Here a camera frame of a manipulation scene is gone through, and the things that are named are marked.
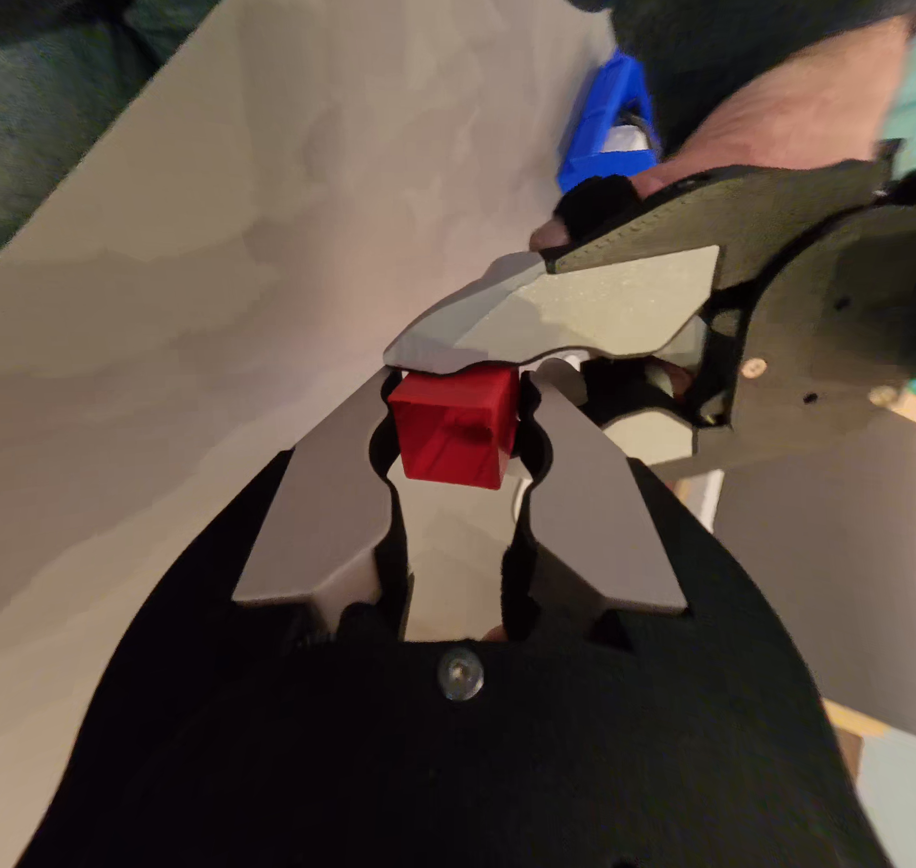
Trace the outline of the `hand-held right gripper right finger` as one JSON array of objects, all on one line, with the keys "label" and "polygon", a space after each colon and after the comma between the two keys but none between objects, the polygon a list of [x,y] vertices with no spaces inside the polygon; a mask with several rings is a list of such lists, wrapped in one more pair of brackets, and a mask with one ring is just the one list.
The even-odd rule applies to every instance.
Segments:
[{"label": "hand-held right gripper right finger", "polygon": [[531,481],[505,552],[507,633],[606,633],[619,611],[688,610],[628,458],[576,404],[585,395],[573,368],[523,376],[516,448]]}]

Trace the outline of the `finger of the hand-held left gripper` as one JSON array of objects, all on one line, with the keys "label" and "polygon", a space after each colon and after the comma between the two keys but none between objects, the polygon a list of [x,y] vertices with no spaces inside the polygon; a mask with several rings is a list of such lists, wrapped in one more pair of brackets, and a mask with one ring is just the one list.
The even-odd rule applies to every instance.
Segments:
[{"label": "finger of the hand-held left gripper", "polygon": [[695,431],[682,407],[689,372],[661,359],[589,359],[580,373],[582,412],[627,457],[650,468],[693,458]]},{"label": "finger of the hand-held left gripper", "polygon": [[706,246],[553,274],[538,253],[503,256],[409,324],[384,362],[451,375],[481,363],[520,368],[568,350],[649,356],[710,297],[718,257],[717,246]]}]

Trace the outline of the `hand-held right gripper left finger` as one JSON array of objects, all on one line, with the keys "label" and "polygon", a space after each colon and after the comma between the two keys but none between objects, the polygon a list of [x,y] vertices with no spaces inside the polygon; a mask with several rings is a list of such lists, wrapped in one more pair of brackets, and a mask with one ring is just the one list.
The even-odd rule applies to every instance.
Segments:
[{"label": "hand-held right gripper left finger", "polygon": [[388,473],[399,454],[382,368],[293,448],[233,593],[241,606],[299,606],[319,634],[373,606],[396,637],[408,611],[406,528]]}]

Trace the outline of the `red toy block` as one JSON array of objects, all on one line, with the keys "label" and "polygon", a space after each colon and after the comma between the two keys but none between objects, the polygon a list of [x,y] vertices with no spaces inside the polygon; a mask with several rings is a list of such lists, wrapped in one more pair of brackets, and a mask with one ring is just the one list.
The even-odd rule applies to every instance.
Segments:
[{"label": "red toy block", "polygon": [[498,490],[514,448],[519,401],[517,368],[407,373],[387,398],[405,476]]}]

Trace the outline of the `person's left forearm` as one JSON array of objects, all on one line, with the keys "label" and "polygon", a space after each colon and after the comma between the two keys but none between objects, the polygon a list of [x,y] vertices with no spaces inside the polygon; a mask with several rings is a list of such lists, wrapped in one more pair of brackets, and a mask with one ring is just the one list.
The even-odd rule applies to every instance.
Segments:
[{"label": "person's left forearm", "polygon": [[719,104],[789,56],[914,15],[914,0],[567,1],[586,13],[609,13],[617,46],[644,70],[666,155]]}]

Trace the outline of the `person's left hand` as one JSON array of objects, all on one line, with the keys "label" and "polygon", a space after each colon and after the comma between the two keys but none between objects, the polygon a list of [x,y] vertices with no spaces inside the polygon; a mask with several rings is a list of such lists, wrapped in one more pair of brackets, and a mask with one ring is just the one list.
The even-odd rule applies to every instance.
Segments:
[{"label": "person's left hand", "polygon": [[737,62],[691,70],[677,55],[644,59],[666,155],[630,178],[648,199],[732,165],[808,170],[870,161],[903,84],[914,15],[830,35],[754,78]]}]

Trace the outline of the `blue plastic bin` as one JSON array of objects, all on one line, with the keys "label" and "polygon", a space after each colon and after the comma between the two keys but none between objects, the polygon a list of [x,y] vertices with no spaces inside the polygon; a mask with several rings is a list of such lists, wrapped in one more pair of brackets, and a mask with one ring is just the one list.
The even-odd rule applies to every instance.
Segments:
[{"label": "blue plastic bin", "polygon": [[634,176],[658,164],[642,66],[615,52],[594,74],[557,173],[565,194],[594,176]]}]

